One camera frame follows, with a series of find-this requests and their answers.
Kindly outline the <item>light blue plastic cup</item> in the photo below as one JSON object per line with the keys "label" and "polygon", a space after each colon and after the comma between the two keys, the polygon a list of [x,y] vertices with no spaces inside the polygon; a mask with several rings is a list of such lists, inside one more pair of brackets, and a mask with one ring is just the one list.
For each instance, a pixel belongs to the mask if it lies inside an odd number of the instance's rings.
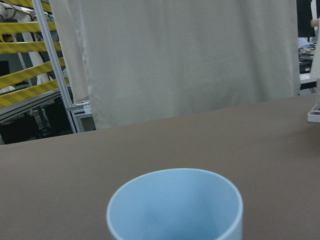
{"label": "light blue plastic cup", "polygon": [[227,178],[172,168],[138,176],[111,197],[106,223],[115,240],[240,240],[243,200]]}

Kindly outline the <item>aluminium frame post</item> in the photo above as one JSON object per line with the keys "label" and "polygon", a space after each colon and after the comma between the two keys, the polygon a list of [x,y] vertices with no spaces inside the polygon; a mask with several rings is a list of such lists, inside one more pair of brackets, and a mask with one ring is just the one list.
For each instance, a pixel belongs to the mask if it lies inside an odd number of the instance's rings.
{"label": "aluminium frame post", "polygon": [[70,127],[72,132],[78,133],[77,126],[75,125],[75,122],[73,120],[71,107],[73,106],[70,94],[68,91],[68,87],[65,82],[65,78],[63,76],[63,72],[60,66],[60,62],[57,56],[57,52],[54,46],[54,42],[52,40],[52,36],[49,30],[49,26],[47,24],[47,20],[45,18],[44,10],[42,7],[42,3],[40,0],[32,0],[32,6],[36,13],[37,20],[39,22],[40,30],[42,33],[42,37],[45,43],[45,47],[53,68],[53,72],[60,90],[61,98],[64,104],[64,108],[66,111],[66,115],[68,117]]}

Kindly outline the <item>white curtain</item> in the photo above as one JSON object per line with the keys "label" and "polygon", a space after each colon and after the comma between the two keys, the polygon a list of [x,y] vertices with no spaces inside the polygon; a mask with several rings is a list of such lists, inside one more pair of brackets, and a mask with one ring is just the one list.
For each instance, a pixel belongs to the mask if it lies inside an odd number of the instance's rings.
{"label": "white curtain", "polygon": [[52,0],[97,129],[296,96],[294,0]]}

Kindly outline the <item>yellow striped barrier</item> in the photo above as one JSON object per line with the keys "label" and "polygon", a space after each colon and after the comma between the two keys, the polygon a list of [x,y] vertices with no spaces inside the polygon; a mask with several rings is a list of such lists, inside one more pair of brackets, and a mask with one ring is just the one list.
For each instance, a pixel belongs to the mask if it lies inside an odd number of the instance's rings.
{"label": "yellow striped barrier", "polygon": [[[63,71],[66,64],[52,10],[42,1],[44,16]],[[31,0],[0,2],[0,107],[6,108],[49,94],[61,96]]]}

